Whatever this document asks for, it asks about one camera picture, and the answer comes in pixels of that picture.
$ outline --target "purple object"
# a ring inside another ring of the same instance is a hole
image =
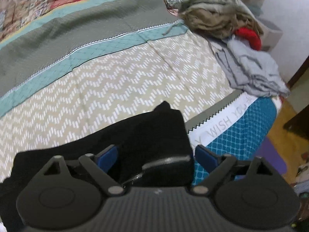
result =
[[[265,137],[254,156],[264,157],[280,174],[285,174],[287,172],[284,160],[277,153],[277,150],[267,137]]]

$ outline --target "folded black clothing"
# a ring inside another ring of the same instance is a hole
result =
[[[24,228],[16,210],[17,196],[52,156],[62,155],[65,160],[76,160],[86,153],[97,154],[111,144],[118,147],[118,161],[108,174],[119,183],[140,173],[145,163],[173,156],[193,158],[182,114],[172,110],[165,101],[152,112],[119,121],[74,142],[18,153],[11,176],[0,184],[0,217],[8,232]],[[177,170],[169,170],[169,167],[164,170],[167,171],[162,173],[162,168],[158,171],[160,175],[156,175],[156,184],[186,186],[193,180],[194,162],[191,159]]]

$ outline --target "teal stripe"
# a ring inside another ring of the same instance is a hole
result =
[[[144,44],[149,40],[157,40],[165,37],[181,35],[187,31],[187,27],[184,25],[174,26],[168,34],[163,35],[167,29],[170,28],[170,26],[171,24],[167,24],[148,30],[131,32],[110,40],[105,40],[78,48],[59,62],[49,66],[26,81],[24,84],[4,95],[0,99],[0,116],[2,117],[13,107],[21,104],[40,89],[68,74],[75,67],[80,66],[88,60],[117,51],[122,51],[139,44]]]
[[[91,8],[91,7],[95,7],[95,6],[101,5],[102,3],[111,2],[111,1],[114,1],[114,0],[87,0],[87,1],[83,1],[83,2],[78,2],[76,4],[73,3],[72,5],[64,6],[63,8],[61,7],[61,8],[57,8],[55,10],[52,10],[49,14],[30,22],[27,26],[25,26],[24,30],[20,31],[19,33],[16,33],[12,37],[10,37],[7,40],[0,43],[0,50],[4,46],[6,46],[8,43],[17,39],[18,37],[25,35],[28,32],[41,27],[42,25],[51,21],[52,19],[61,18],[61,17],[66,16],[70,13],[80,11],[82,9],[88,9],[88,8]]]

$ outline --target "yellow brown floor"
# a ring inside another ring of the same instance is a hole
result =
[[[309,151],[308,140],[283,129],[283,125],[295,115],[296,112],[291,104],[285,101],[281,112],[267,135],[287,165],[287,173],[284,175],[284,178],[288,183],[295,181],[298,167],[305,163],[301,155]]]

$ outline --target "beige zigzag fabric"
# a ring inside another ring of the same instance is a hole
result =
[[[206,40],[190,31],[87,61],[0,120],[0,179],[17,152],[79,139],[163,100],[187,121],[232,91]]]

